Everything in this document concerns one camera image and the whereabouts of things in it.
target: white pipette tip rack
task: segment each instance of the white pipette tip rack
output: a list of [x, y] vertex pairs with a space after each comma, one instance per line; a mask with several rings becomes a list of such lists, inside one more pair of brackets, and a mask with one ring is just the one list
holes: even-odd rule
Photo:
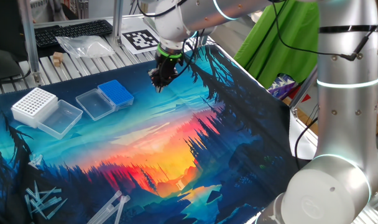
[[12, 106], [12, 113], [15, 120], [32, 128], [37, 128], [44, 115], [57, 103], [57, 96], [40, 88], [35, 88]]
[[81, 119], [82, 110], [57, 96], [35, 88], [11, 108], [15, 120], [62, 139]]

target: plastic bag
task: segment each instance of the plastic bag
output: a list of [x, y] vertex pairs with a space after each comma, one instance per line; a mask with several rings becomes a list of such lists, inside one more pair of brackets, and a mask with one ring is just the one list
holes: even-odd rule
[[114, 50], [98, 36], [81, 36], [76, 38], [56, 37], [60, 46], [71, 56], [97, 58], [111, 56]]

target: led light ring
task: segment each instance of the led light ring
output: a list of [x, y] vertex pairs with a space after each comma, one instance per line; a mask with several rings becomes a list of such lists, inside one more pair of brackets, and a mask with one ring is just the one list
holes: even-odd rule
[[227, 20], [236, 20], [235, 18], [230, 18], [229, 16], [227, 16], [227, 15], [221, 10], [221, 8], [218, 6], [218, 3], [216, 2], [216, 0], [214, 0], [214, 5], [215, 5], [216, 10], [218, 10], [218, 12], [219, 12], [223, 17], [225, 17], [225, 19], [227, 19]]
[[370, 185], [369, 179], [367, 179], [367, 177], [366, 177], [366, 175], [363, 173], [363, 171], [362, 171], [362, 170], [361, 170], [361, 169], [360, 169], [360, 168], [359, 168], [354, 162], [349, 161], [349, 160], [345, 159], [345, 158], [342, 157], [342, 156], [337, 156], [337, 155], [333, 155], [333, 154], [326, 154], [326, 155], [318, 156], [318, 157], [314, 158], [314, 160], [317, 159], [317, 158], [323, 157], [323, 156], [331, 156], [331, 157], [335, 157], [335, 158], [338, 158], [338, 159], [342, 159], [342, 160], [344, 160], [344, 161], [350, 163], [352, 166], [355, 167], [355, 169], [357, 169], [358, 171], [360, 171], [360, 172], [363, 174], [363, 177], [364, 177], [364, 179], [366, 180], [367, 187], [369, 188], [369, 200], [367, 201], [367, 202], [369, 203], [369, 202], [370, 202], [370, 199], [371, 199], [371, 195], [372, 195], [371, 185]]
[[378, 79], [374, 81], [370, 81], [370, 82], [357, 83], [357, 84], [331, 84], [331, 83], [325, 83], [319, 80], [317, 80], [317, 83], [321, 86], [329, 87], [329, 88], [362, 88], [362, 87], [368, 87], [368, 86], [378, 84]]

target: blue pipette tip box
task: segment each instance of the blue pipette tip box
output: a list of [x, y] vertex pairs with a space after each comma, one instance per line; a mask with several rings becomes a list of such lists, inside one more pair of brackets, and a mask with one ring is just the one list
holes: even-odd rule
[[77, 96], [76, 101], [94, 121], [97, 121], [131, 106], [134, 97], [117, 80], [113, 80]]
[[131, 106], [134, 97], [117, 80], [98, 86], [101, 93], [116, 107], [116, 111]]

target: table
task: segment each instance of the table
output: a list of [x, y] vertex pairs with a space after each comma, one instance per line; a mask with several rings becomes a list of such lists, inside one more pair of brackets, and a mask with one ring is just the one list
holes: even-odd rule
[[[71, 24], [76, 24], [79, 22], [86, 22], [89, 20], [82, 21], [67, 21], [58, 23], [61, 26], [67, 26]], [[49, 24], [39, 24], [36, 27], [51, 26], [55, 23]], [[105, 40], [111, 45], [111, 47], [116, 51], [111, 57], [102, 58], [74, 58], [68, 54], [64, 54], [64, 64], [61, 67], [54, 67], [52, 63], [52, 57], [42, 57], [40, 58], [40, 70], [41, 70], [41, 82], [42, 85], [49, 85], [54, 83], [60, 83], [67, 80], [73, 80], [76, 78], [90, 76], [99, 72], [106, 72], [110, 70], [115, 70], [117, 68], [126, 67], [129, 65], [135, 65], [143, 62], [152, 61], [154, 59], [155, 52], [146, 52], [143, 54], [133, 55], [125, 47], [118, 47], [113, 44], [111, 37], [106, 37]], [[25, 73], [29, 69], [29, 64], [27, 62], [21, 62], [19, 64], [21, 69]], [[26, 90], [36, 87], [34, 78], [29, 75], [24, 80], [17, 83], [2, 84], [0, 85], [0, 94], [10, 93], [19, 90]], [[316, 137], [310, 134], [309, 138], [312, 138], [316, 142]], [[354, 224], [362, 223], [377, 223], [378, 222], [378, 212], [371, 207], [366, 207], [366, 209], [359, 215], [359, 217], [354, 221]]]

